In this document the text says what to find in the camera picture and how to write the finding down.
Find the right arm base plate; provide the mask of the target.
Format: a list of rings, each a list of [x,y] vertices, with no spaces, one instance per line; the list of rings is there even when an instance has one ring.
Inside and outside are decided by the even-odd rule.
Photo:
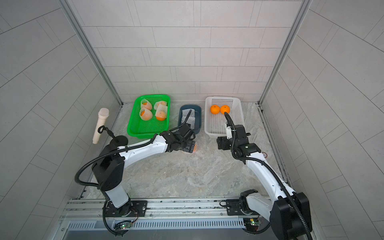
[[[249,215],[246,208],[246,202],[243,199],[227,199],[224,200],[224,207],[227,209],[228,216],[245,216]]]

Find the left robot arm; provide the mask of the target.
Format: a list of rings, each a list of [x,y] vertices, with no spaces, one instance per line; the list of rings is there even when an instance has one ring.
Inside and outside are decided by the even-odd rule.
[[[124,190],[121,182],[124,169],[128,166],[148,158],[150,156],[173,151],[184,151],[193,153],[196,142],[196,135],[191,124],[188,123],[194,114],[189,109],[181,125],[169,131],[164,131],[147,141],[135,145],[127,144],[128,139],[125,136],[115,137],[108,128],[100,126],[97,131],[107,133],[113,138],[102,153],[95,159],[82,166],[75,175],[75,182],[81,186],[96,187],[106,198],[105,211],[108,204],[111,203],[117,212],[122,216],[129,215],[134,209],[131,198]]]

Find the white foam net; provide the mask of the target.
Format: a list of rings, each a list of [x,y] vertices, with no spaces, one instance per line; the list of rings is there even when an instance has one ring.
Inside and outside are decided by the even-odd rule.
[[[194,109],[184,109],[182,110],[182,117],[186,117],[190,113],[190,118],[195,117],[195,110]]]
[[[189,125],[192,130],[195,129],[195,117],[189,116],[187,119],[186,116],[182,116],[182,123]]]

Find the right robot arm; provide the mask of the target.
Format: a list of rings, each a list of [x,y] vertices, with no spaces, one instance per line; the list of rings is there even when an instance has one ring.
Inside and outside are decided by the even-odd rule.
[[[244,126],[235,125],[228,113],[224,116],[227,135],[217,139],[218,148],[231,151],[234,159],[251,169],[269,195],[266,199],[254,190],[241,193],[242,210],[245,213],[256,212],[267,220],[279,240],[293,240],[300,236],[311,240],[313,227],[307,196],[297,193],[278,176],[261,149],[249,142]]]

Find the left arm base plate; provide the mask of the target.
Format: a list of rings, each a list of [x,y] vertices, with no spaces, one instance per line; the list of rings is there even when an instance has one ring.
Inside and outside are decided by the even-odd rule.
[[[111,201],[108,201],[103,214],[107,218],[118,217],[144,217],[146,213],[147,201],[130,201],[120,208],[116,208]]]

